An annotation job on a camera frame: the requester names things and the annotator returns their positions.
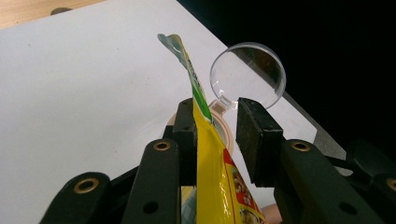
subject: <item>clear plastic lid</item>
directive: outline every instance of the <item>clear plastic lid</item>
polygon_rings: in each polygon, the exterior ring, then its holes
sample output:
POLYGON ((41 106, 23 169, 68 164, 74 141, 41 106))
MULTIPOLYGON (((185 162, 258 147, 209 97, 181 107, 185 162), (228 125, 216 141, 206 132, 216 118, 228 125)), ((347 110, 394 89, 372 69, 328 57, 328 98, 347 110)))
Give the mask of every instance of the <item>clear plastic lid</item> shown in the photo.
POLYGON ((255 100, 268 109, 282 97, 286 73, 271 49, 245 42, 218 56, 210 69, 210 84, 218 97, 217 104, 225 111, 237 109, 239 97, 255 100))

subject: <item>white surface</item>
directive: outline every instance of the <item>white surface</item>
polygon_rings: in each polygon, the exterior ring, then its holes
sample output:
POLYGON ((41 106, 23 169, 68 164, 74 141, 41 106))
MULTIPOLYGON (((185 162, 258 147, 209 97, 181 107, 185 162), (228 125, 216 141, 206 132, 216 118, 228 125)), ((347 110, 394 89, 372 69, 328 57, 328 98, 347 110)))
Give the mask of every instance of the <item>white surface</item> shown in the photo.
MULTIPOLYGON (((70 178, 113 179, 139 164, 191 97, 159 33, 180 35, 214 100, 209 70, 226 46, 174 0, 107 0, 0 30, 0 223, 38 223, 70 178)), ((316 129, 288 102, 270 111, 287 138, 313 142, 316 129)), ((270 189, 250 190, 259 205, 273 202, 270 189)))

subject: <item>black object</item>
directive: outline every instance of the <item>black object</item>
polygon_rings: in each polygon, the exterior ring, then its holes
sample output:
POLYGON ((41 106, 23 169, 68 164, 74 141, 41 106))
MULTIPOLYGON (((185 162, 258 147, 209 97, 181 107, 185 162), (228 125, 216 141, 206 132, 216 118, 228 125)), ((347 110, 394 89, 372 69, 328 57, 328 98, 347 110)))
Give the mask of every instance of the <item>black object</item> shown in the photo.
MULTIPOLYGON (((40 223, 180 223, 180 186, 195 185, 183 175, 196 163, 182 162, 196 160, 191 106, 192 99, 179 104, 175 125, 146 146, 138 167, 112 181, 100 173, 72 178, 40 223)), ((245 98, 237 118, 236 141, 250 179, 275 188, 283 223, 394 223, 395 164, 372 146, 357 142, 346 161, 325 157, 308 142, 285 140, 262 105, 245 98)))

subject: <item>wooden floor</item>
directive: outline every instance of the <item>wooden floor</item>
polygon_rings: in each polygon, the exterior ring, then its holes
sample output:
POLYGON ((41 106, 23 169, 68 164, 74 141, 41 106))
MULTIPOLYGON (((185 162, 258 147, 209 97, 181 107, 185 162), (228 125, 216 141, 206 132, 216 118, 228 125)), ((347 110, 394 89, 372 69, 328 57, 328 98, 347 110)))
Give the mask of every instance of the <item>wooden floor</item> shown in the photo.
POLYGON ((59 7, 79 8, 104 0, 0 0, 0 29, 48 17, 59 7))

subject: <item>yellow package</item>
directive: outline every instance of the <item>yellow package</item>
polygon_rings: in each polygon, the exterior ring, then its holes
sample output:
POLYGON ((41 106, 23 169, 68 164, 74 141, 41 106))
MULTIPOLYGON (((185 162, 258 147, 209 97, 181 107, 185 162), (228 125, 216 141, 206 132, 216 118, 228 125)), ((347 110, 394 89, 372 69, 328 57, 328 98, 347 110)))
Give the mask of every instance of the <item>yellow package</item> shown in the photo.
POLYGON ((267 223, 214 125, 205 94, 178 35, 158 35, 186 67, 198 131, 196 223, 267 223))

